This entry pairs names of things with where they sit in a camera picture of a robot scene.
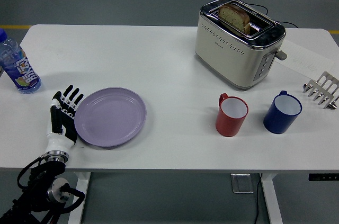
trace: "bottle label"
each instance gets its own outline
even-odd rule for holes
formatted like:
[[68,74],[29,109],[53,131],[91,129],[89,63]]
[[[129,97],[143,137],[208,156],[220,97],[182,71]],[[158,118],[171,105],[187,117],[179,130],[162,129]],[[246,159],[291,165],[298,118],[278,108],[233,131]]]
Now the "bottle label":
[[3,69],[21,90],[31,89],[39,82],[39,76],[32,69],[21,47],[16,53],[4,55],[2,64]]

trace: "toast rack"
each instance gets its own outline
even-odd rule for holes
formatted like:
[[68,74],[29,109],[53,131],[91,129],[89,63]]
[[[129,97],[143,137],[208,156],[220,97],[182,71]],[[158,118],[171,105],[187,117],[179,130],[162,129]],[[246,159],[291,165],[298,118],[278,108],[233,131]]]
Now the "toast rack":
[[310,91],[308,97],[314,95],[313,100],[318,100],[318,105],[325,103],[324,109],[334,110],[337,108],[335,102],[339,99],[339,95],[334,99],[334,94],[339,89],[339,80],[328,72],[323,72],[317,81],[310,80],[308,84],[304,84],[304,93]]

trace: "toast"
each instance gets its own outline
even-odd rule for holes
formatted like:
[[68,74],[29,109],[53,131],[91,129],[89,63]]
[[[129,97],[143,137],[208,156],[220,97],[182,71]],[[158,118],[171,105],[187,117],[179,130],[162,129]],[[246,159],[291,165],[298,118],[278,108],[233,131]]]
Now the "toast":
[[249,16],[242,8],[233,4],[224,4],[219,8],[219,18],[249,35]]

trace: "yellow floor stripe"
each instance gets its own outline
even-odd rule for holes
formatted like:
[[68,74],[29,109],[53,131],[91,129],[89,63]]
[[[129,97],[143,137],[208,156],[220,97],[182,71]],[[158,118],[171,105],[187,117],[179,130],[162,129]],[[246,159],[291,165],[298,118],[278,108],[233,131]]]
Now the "yellow floor stripe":
[[29,29],[31,25],[0,25],[2,29]]
[[[31,25],[0,25],[0,28],[3,29],[29,29]],[[329,30],[330,34],[339,34],[338,30]]]

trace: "white paper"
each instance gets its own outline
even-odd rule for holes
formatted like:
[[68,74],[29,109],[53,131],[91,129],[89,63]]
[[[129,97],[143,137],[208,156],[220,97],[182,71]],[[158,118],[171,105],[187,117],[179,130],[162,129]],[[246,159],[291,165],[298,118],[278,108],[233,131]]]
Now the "white paper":
[[318,80],[324,71],[330,71],[334,65],[333,61],[287,39],[284,39],[280,50],[287,54],[287,58],[284,61],[275,59],[276,62],[313,80]]

